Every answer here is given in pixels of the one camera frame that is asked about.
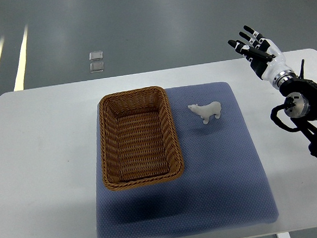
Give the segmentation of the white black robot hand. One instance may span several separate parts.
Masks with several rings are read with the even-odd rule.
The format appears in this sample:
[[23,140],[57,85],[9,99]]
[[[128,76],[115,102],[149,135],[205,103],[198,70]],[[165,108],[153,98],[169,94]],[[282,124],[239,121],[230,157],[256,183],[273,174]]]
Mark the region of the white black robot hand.
[[284,54],[272,40],[246,25],[244,30],[239,32],[242,41],[230,39],[227,43],[249,62],[259,79],[279,89],[283,82],[296,77],[293,69],[286,64]]

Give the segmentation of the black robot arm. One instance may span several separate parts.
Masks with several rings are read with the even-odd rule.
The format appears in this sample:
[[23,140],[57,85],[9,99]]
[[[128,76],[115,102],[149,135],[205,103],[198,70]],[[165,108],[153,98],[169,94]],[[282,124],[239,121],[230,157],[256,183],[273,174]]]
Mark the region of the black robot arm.
[[285,100],[272,109],[270,118],[285,131],[301,132],[310,141],[310,154],[317,158],[317,83],[304,79],[304,62],[298,77],[290,72],[278,80]]

